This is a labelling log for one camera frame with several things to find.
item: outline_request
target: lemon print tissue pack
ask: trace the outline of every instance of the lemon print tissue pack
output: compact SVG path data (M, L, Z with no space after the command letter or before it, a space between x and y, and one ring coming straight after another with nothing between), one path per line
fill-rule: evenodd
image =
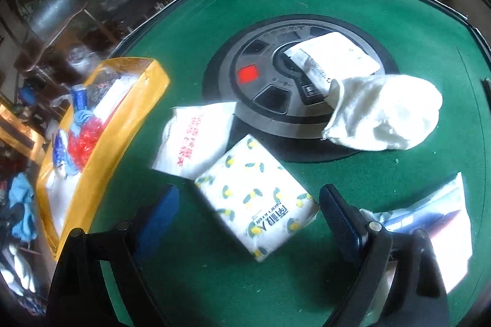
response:
M313 221L319 210L312 196L251 135L195 184L258 262Z

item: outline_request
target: green felt table surface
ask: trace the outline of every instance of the green felt table surface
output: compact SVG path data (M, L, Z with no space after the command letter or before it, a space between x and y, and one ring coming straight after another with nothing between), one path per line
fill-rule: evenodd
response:
M181 192L178 214L158 253L142 266L171 323L323 324L347 293L355 271L342 261L322 215L257 263L223 231L191 182L151 169L171 108L202 103L203 73L217 49L250 24L288 14L326 15L358 26L391 53L401 73L427 79L442 93L437 128L411 150L284 166L315 198L323 185L332 183L349 204L375 212L410 205L425 187L462 171L474 254L468 276L448 297L456 324L491 270L486 195L491 114L480 83L490 71L467 28L420 0L187 0L176 7L128 52L156 58L171 84L121 160L91 231L131 218L139 206L157 199L164 184L175 184ZM114 282L107 286L124 319Z

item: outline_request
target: red button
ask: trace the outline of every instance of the red button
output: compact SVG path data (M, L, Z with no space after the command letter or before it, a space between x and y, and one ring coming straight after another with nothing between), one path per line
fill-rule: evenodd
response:
M256 80L258 77L259 77L259 70L254 64L244 66L243 68L239 69L239 71L237 72L237 80L241 85L252 82L253 80Z

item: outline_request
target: red plastic bag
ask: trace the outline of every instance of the red plastic bag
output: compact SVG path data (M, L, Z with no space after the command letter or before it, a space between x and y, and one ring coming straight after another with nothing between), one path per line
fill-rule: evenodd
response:
M75 137L70 132L68 136L68 154L70 154L73 163L80 171L87 165L103 131L102 121L99 118L92 117L82 126L78 137Z

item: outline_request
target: white cloth bag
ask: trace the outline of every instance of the white cloth bag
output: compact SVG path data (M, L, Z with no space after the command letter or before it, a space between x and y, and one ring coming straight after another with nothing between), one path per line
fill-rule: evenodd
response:
M325 101L334 108L322 133L357 150L408 150L435 129L443 98L430 82L407 75L332 80Z
M235 102L175 107L153 169L194 180L225 153Z

